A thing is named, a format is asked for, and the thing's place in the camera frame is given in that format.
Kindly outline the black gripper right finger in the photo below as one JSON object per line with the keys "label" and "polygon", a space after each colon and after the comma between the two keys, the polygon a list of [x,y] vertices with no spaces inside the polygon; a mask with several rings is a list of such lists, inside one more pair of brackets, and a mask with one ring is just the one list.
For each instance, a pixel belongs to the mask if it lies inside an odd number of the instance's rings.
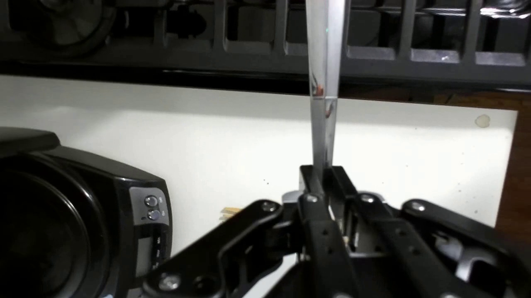
{"label": "black gripper right finger", "polygon": [[531,298],[530,250],[495,228],[425,198],[394,208],[342,167],[326,170],[324,190],[347,247],[387,258],[390,280],[414,298]]}

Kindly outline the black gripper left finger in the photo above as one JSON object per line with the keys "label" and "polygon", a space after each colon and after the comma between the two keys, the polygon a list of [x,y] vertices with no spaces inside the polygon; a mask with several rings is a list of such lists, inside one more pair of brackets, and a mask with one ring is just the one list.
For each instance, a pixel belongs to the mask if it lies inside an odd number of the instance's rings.
{"label": "black gripper left finger", "polygon": [[301,169],[303,192],[278,203],[261,198],[150,271],[148,298],[241,298],[283,260],[299,256],[274,296],[361,298],[342,223],[356,187],[336,165]]}

